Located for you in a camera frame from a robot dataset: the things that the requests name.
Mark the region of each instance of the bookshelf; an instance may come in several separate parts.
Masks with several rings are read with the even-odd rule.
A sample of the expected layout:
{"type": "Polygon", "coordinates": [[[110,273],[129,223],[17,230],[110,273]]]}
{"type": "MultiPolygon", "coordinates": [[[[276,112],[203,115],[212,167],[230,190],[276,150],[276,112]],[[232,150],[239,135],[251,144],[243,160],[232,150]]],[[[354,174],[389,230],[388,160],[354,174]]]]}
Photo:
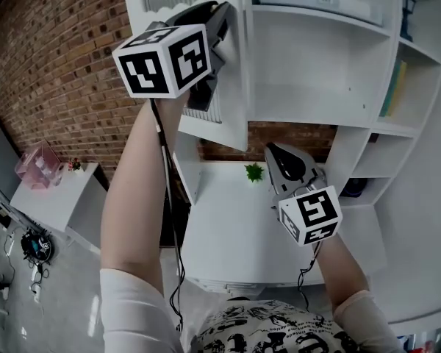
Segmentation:
{"type": "MultiPolygon", "coordinates": [[[[141,1],[126,0],[136,28],[186,7],[144,13],[141,1]]],[[[412,42],[400,36],[402,0],[363,0],[382,6],[383,27],[258,0],[217,1],[231,2],[237,12],[220,48],[227,59],[216,91],[221,122],[183,116],[175,148],[192,202],[182,252],[187,277],[207,290],[229,292],[232,284],[258,290],[293,283],[294,268],[310,260],[311,252],[297,250],[275,224],[267,179],[253,188],[244,163],[199,158],[198,138],[246,150],[248,121],[338,126],[323,164],[329,184],[340,194],[350,178],[368,178],[359,198],[340,197],[345,214],[340,234],[367,275],[383,269],[387,262],[374,205],[415,147],[440,88],[441,0],[417,0],[409,17],[412,42]],[[404,88],[392,114],[381,117],[400,60],[408,65],[404,88]],[[280,253],[280,260],[266,260],[271,252],[280,253]]],[[[322,279],[314,275],[307,281],[322,279]]]]}

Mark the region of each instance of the white wall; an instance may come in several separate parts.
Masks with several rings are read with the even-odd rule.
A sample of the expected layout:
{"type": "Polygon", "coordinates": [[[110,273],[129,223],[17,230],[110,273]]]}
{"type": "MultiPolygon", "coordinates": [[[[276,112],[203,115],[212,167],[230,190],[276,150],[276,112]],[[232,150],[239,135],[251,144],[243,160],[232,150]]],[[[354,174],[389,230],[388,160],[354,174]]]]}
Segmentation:
{"type": "Polygon", "coordinates": [[[376,301],[399,334],[440,327],[441,90],[416,147],[376,209],[388,261],[371,279],[376,301]]]}

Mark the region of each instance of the concrete floor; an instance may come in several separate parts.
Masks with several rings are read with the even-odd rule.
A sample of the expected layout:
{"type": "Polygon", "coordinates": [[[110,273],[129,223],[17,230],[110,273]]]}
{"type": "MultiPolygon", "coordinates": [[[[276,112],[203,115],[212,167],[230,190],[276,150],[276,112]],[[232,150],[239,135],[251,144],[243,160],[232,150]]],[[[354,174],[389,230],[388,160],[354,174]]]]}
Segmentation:
{"type": "MultiPolygon", "coordinates": [[[[8,232],[0,227],[0,273],[10,281],[12,269],[4,253],[4,242],[16,225],[8,232]]],[[[92,353],[103,352],[103,326],[100,319],[99,256],[82,248],[65,237],[54,235],[57,247],[49,270],[49,278],[42,282],[40,303],[34,302],[29,289],[32,269],[23,260],[20,240],[23,231],[15,231],[15,245],[10,256],[14,265],[15,279],[6,303],[1,300],[10,315],[0,315],[0,352],[3,353],[92,353]]],[[[176,287],[176,258],[173,249],[162,250],[161,255],[165,298],[176,287]]],[[[308,289],[309,299],[315,311],[326,312],[329,303],[322,287],[308,289]]],[[[207,293],[189,281],[182,286],[181,303],[185,319],[182,336],[183,346],[189,346],[205,317],[216,311],[229,297],[207,293]]],[[[296,289],[267,289],[261,299],[281,299],[301,305],[296,289]]]]}

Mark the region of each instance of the yellow book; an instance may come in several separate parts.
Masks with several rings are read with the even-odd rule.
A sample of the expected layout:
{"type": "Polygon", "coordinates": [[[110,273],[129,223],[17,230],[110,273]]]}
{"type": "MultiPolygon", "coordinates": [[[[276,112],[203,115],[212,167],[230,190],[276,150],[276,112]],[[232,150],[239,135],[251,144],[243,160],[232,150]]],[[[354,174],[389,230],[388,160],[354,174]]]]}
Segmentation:
{"type": "Polygon", "coordinates": [[[405,73],[406,73],[406,63],[404,61],[400,64],[400,72],[398,73],[397,82],[395,85],[394,94],[392,96],[392,101],[390,102],[389,110],[387,111],[386,116],[391,116],[398,104],[400,103],[402,93],[404,91],[404,83],[405,83],[405,73]]]}

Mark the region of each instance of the pink transparent container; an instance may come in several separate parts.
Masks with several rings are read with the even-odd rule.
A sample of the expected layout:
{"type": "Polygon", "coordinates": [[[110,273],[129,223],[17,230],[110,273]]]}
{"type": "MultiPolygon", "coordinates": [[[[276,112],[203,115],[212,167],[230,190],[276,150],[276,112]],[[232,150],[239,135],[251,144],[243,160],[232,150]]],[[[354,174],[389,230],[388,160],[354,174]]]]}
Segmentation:
{"type": "Polygon", "coordinates": [[[60,180],[60,161],[47,141],[29,147],[15,167],[15,173],[31,189],[49,188],[60,180]]]}

